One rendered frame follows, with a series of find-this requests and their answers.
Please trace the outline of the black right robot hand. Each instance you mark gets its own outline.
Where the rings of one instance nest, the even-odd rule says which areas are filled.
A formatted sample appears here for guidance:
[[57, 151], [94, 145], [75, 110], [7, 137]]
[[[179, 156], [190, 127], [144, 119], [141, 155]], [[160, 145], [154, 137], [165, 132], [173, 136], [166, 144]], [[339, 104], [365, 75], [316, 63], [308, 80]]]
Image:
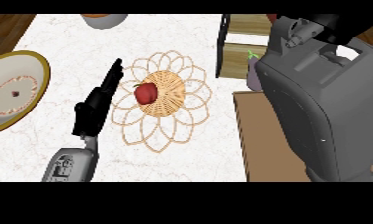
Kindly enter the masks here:
[[334, 45], [347, 45], [350, 40], [373, 26], [368, 14], [305, 14], [303, 19], [322, 26], [313, 39]]

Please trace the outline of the brown wooden tray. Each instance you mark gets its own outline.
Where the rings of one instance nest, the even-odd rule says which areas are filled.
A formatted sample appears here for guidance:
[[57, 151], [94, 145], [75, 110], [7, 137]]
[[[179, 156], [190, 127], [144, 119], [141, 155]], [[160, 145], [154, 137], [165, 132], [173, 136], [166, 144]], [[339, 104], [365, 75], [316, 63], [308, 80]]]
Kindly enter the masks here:
[[265, 94], [234, 92], [232, 104], [246, 180], [308, 182], [305, 163], [290, 149]]

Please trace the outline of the white plate with gold rim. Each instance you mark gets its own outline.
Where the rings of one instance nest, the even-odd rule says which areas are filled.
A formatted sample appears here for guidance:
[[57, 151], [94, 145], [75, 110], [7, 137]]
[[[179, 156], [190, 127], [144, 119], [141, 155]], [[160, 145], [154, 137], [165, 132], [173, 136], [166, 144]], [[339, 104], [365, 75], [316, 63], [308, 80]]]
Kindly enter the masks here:
[[0, 131], [30, 112], [50, 85], [51, 66], [33, 51], [0, 55]]

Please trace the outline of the purple eggplant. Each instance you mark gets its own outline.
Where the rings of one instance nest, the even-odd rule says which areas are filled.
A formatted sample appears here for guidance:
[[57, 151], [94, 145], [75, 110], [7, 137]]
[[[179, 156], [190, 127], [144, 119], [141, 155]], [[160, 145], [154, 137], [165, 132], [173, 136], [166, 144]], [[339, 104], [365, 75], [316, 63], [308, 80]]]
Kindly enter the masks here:
[[254, 64], [257, 62], [257, 55], [247, 52], [247, 73], [246, 73], [246, 86], [252, 91], [260, 91], [262, 85], [257, 79]]

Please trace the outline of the grey bowl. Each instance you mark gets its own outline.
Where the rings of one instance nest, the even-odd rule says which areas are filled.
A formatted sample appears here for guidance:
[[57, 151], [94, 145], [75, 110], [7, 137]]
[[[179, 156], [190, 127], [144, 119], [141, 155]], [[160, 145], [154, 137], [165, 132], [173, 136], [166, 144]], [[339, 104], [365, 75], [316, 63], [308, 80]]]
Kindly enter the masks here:
[[94, 29], [110, 29], [116, 27], [126, 19], [126, 14], [82, 14], [86, 25]]

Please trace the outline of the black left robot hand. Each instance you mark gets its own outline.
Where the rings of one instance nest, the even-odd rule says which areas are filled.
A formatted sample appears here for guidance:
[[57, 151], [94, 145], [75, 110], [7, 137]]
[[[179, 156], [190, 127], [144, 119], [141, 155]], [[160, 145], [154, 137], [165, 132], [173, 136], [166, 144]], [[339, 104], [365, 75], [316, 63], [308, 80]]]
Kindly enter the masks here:
[[122, 73], [122, 60], [116, 59], [98, 87], [89, 91], [86, 98], [73, 106], [75, 122], [72, 135], [94, 137], [101, 129], [113, 94], [117, 89]]

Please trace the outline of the red bell pepper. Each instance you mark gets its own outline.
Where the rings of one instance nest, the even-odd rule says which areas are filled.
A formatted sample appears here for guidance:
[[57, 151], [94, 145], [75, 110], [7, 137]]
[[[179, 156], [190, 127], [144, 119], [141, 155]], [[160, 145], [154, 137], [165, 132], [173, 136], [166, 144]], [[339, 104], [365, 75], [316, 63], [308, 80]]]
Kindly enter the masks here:
[[154, 83], [135, 85], [134, 96], [139, 105], [150, 104], [157, 98], [157, 87]]

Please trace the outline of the wicker flower-shaped placemat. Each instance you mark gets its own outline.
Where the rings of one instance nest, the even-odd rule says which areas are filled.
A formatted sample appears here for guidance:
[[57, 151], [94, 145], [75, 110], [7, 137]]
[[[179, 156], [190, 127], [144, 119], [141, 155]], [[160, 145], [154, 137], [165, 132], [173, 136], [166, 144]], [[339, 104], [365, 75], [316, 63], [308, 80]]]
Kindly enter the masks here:
[[[137, 58], [122, 72], [110, 122], [120, 127], [126, 146], [142, 144], [153, 153], [162, 153], [170, 144], [191, 141], [194, 128], [209, 119], [206, 71], [190, 56], [169, 50]], [[135, 85], [142, 83], [157, 87], [157, 98], [145, 105], [134, 96]]]

